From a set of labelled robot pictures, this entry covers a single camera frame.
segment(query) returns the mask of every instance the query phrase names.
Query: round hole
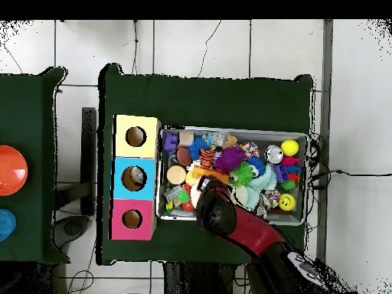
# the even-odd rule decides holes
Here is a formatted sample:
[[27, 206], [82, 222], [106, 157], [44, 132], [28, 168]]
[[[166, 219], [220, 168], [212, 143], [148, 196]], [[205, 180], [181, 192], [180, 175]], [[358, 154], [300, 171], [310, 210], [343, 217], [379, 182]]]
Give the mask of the round hole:
[[140, 191], [147, 182], [147, 174], [142, 168], [133, 165], [122, 172], [121, 182], [129, 191]]
[[142, 224], [142, 215], [137, 210], [128, 210], [122, 215], [122, 222], [129, 229], [137, 229]]
[[130, 146], [142, 146], [146, 139], [147, 135], [145, 134], [145, 130], [139, 126], [133, 126], [126, 131], [126, 142]]

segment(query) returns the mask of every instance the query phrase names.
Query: green table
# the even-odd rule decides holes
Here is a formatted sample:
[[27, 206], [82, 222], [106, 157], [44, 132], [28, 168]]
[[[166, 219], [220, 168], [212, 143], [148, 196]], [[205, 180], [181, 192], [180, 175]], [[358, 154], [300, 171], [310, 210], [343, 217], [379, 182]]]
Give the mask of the green table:
[[54, 90], [65, 71], [0, 75], [0, 145], [16, 148], [28, 163], [28, 179], [17, 193], [0, 197], [12, 211], [15, 231], [0, 242], [0, 260], [66, 263], [51, 242], [54, 210]]
[[[196, 222], [158, 220], [150, 241], [108, 240], [110, 162], [114, 114], [153, 116], [164, 125], [304, 132], [309, 134], [312, 78], [223, 80], [123, 75], [101, 71], [98, 139], [97, 261], [167, 260], [249, 263], [238, 248]], [[279, 227], [303, 249], [304, 225]]]

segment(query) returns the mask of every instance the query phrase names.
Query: black cable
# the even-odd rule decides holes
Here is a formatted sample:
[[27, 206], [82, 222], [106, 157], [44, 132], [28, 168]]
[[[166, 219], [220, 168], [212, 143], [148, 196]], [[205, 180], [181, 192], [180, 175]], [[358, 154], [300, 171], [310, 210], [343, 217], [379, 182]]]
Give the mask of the black cable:
[[222, 20], [219, 20], [219, 23], [217, 24], [217, 27], [215, 28], [215, 30], [214, 30], [214, 33], [212, 33], [212, 35], [206, 40], [206, 42], [205, 42], [205, 52], [204, 52], [204, 56], [203, 56], [203, 61], [201, 62], [201, 68], [200, 68], [200, 72], [199, 72], [199, 74], [198, 74], [198, 78], [199, 78], [199, 76], [200, 76], [200, 74], [201, 74], [201, 71], [203, 70], [203, 66], [204, 66], [204, 59], [205, 59], [205, 56], [206, 56], [206, 54], [207, 54], [207, 50], [208, 50], [208, 41], [214, 36], [214, 34], [215, 34], [215, 32], [217, 31], [217, 28], [219, 27], [219, 25], [221, 24], [221, 22], [222, 22]]

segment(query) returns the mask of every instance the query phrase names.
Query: orange bowl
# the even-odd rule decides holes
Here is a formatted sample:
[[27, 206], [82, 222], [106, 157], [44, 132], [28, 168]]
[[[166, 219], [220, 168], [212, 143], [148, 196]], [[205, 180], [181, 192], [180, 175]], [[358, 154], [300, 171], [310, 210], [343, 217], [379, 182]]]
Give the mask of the orange bowl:
[[0, 196], [11, 195], [23, 187], [28, 177], [28, 164], [21, 153], [0, 145]]

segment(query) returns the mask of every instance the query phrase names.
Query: yellow smiley ball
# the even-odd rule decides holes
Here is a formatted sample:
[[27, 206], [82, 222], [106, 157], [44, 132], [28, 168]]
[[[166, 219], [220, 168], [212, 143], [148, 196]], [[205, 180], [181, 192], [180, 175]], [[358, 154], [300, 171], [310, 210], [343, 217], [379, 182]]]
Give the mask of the yellow smiley ball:
[[286, 141], [283, 141], [280, 148], [282, 149], [282, 151], [285, 155], [288, 155], [289, 157], [291, 157], [298, 152], [299, 146], [298, 146], [298, 143], [294, 140], [286, 140]]
[[290, 194], [280, 195], [279, 207], [284, 211], [291, 211], [296, 206], [295, 198]]

